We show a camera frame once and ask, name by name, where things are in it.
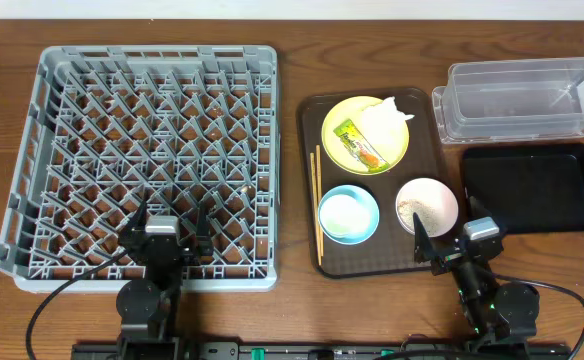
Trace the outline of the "light blue bowl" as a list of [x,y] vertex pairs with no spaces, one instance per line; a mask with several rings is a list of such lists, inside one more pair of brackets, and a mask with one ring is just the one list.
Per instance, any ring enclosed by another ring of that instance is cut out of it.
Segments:
[[318,220],[323,233],[342,245],[365,242],[376,231],[380,209],[375,198],[364,188],[340,185],[320,200]]

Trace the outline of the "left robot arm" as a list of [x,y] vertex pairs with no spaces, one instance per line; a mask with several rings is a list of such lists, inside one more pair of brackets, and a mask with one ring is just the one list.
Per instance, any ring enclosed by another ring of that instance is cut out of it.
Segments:
[[119,235],[128,256],[145,275],[124,285],[116,298],[121,332],[115,360],[189,359],[196,347],[176,334],[176,315],[186,267],[213,253],[208,208],[197,208],[195,240],[180,236],[179,218],[147,214],[143,201]]

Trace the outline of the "rice food scraps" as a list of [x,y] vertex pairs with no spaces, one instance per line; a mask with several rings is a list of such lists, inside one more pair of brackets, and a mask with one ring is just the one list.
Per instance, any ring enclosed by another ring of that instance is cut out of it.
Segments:
[[402,200],[398,207],[399,219],[408,232],[415,232],[414,215],[417,215],[420,222],[429,236],[433,237],[439,228],[439,217],[436,211],[425,203],[416,199]]

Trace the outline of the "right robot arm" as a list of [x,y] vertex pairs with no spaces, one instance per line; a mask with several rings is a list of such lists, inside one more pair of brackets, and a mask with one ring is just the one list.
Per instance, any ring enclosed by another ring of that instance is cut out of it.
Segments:
[[483,214],[465,223],[448,247],[436,246],[414,214],[414,260],[428,262],[435,276],[453,276],[463,314],[476,332],[464,342],[466,351],[494,353],[499,347],[512,347],[524,353],[526,340],[537,333],[540,295],[520,281],[497,282],[489,261],[504,250],[506,227],[489,211]]

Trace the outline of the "green snack wrapper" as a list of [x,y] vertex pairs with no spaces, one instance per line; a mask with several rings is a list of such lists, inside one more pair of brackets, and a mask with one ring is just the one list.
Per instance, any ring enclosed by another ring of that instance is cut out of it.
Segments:
[[389,168],[389,163],[373,148],[350,119],[333,129],[348,153],[363,164],[368,173],[379,173]]

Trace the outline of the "white napkin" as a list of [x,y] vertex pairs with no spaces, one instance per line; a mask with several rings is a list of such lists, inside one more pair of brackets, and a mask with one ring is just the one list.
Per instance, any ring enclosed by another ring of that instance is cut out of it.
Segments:
[[377,151],[396,151],[409,141],[407,122],[413,114],[400,111],[394,97],[388,97],[361,113],[361,132]]

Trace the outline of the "small white cup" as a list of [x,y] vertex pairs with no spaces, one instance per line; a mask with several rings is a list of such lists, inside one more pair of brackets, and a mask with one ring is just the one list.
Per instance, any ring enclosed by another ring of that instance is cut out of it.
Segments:
[[354,197],[337,194],[322,201],[319,220],[326,233],[346,237],[364,232],[371,217],[368,210]]

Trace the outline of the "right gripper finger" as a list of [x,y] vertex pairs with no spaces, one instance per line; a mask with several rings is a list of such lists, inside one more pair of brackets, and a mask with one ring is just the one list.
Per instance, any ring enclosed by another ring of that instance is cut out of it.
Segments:
[[476,196],[470,196],[468,198],[468,203],[470,206],[469,215],[471,220],[491,218],[499,228],[500,233],[506,232],[506,226],[503,224],[503,222],[496,215],[494,215],[480,199],[478,199]]
[[424,263],[430,261],[435,251],[430,238],[417,213],[413,214],[414,225],[414,261]]

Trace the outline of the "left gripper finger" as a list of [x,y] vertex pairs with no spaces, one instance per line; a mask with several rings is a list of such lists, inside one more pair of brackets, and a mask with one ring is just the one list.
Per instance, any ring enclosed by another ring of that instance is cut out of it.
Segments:
[[212,255],[214,252],[214,245],[210,233],[210,224],[207,218],[207,207],[204,203],[200,203],[198,206],[195,236],[199,254]]
[[146,217],[147,217],[147,201],[142,200],[138,209],[132,215],[130,220],[127,223],[127,232],[128,233],[138,233],[144,232],[146,226]]

